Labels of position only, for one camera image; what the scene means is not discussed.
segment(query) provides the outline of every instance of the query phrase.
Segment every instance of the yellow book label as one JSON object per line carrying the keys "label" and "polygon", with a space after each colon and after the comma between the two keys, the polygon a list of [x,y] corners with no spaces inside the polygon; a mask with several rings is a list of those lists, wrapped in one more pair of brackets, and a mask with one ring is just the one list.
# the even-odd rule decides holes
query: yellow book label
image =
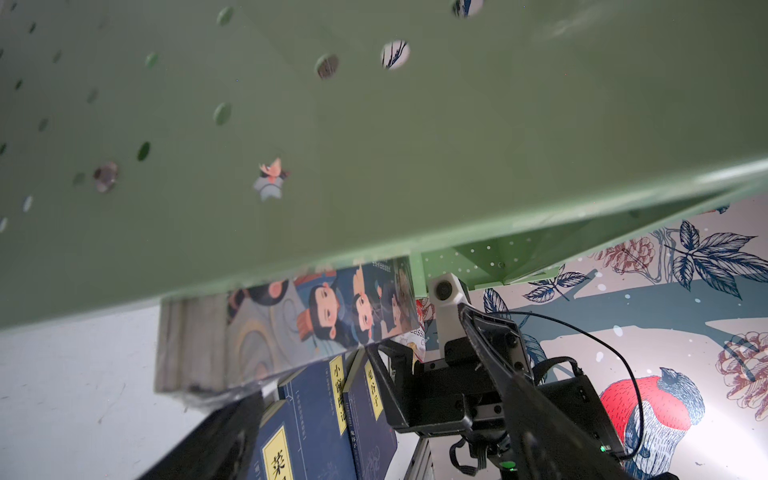
{"label": "yellow book label", "polygon": [[264,466],[266,466],[267,480],[293,480],[284,425],[261,449],[261,455],[264,458]]}
{"label": "yellow book label", "polygon": [[366,361],[366,380],[368,380],[368,393],[371,394],[373,415],[378,420],[384,407],[382,406],[382,400],[379,398],[379,385],[376,383],[376,377],[373,375],[373,367],[371,367],[370,361]]}
{"label": "yellow book label", "polygon": [[336,400],[336,419],[339,420],[339,435],[346,430],[346,413],[344,412],[344,397],[341,394],[344,388],[344,359],[341,355],[331,360],[331,383],[333,385],[333,398]]}

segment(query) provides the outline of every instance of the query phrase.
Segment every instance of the green pegboard shelf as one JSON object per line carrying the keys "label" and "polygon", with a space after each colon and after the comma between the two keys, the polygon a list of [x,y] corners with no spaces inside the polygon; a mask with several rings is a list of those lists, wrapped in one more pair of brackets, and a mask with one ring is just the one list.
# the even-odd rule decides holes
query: green pegboard shelf
{"label": "green pegboard shelf", "polygon": [[510,282],[768,186],[768,2],[450,4],[0,2],[0,327],[424,252]]}

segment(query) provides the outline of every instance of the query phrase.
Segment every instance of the pegboard hole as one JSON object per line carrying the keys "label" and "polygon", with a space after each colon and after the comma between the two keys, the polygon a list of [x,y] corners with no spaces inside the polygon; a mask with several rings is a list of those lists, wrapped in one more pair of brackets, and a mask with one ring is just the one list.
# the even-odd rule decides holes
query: pegboard hole
{"label": "pegboard hole", "polygon": [[141,148],[139,148],[139,154],[136,156],[136,158],[139,161],[144,161],[144,159],[147,158],[147,155],[149,155],[149,149],[150,144],[148,141],[145,141],[143,144],[141,144]]}
{"label": "pegboard hole", "polygon": [[469,18],[482,9],[483,0],[456,0],[451,10],[459,18]]}
{"label": "pegboard hole", "polygon": [[88,92],[88,96],[85,98],[86,103],[92,104],[93,102],[98,99],[98,88],[93,87],[91,91]]}
{"label": "pegboard hole", "polygon": [[24,212],[25,214],[27,212],[29,212],[29,209],[32,208],[32,201],[33,200],[34,200],[34,198],[32,198],[32,195],[28,195],[24,199],[24,203],[22,204],[22,212]]}
{"label": "pegboard hole", "polygon": [[144,59],[144,65],[147,68],[152,68],[156,63],[157,63],[157,54],[151,51],[149,55],[147,55],[147,57]]}
{"label": "pegboard hole", "polygon": [[331,78],[339,68],[339,57],[336,55],[324,55],[320,57],[315,65],[317,75],[323,80]]}
{"label": "pegboard hole", "polygon": [[411,56],[411,46],[405,40],[395,40],[382,48],[382,67],[396,70],[402,67]]}
{"label": "pegboard hole", "polygon": [[232,20],[232,15],[234,15],[235,10],[232,7],[224,7],[221,9],[221,12],[219,12],[219,16],[216,17],[216,23],[219,24],[220,27],[225,26]]}
{"label": "pegboard hole", "polygon": [[232,105],[228,103],[219,104],[214,110],[214,123],[216,125],[224,125],[232,116]]}

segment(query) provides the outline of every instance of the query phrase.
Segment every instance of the white wall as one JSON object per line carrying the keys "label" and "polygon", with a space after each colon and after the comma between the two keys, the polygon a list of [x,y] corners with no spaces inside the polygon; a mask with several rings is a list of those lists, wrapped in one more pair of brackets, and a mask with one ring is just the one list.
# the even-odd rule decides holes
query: white wall
{"label": "white wall", "polygon": [[159,311],[0,331],[0,478],[133,479],[197,426],[152,393]]}

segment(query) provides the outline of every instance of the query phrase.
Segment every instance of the blue book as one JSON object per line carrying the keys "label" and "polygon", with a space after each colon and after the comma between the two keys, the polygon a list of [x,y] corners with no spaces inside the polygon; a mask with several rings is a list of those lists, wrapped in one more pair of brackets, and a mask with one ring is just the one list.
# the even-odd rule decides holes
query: blue book
{"label": "blue book", "polygon": [[342,394],[357,480],[383,480],[395,456],[397,438],[386,421],[379,385],[365,350],[355,356]]}
{"label": "blue book", "polygon": [[337,356],[310,365],[277,386],[298,419],[299,463],[307,480],[355,478],[342,401],[344,378],[344,360]]}
{"label": "blue book", "polygon": [[285,400],[270,405],[261,417],[247,479],[306,480],[296,415]]}

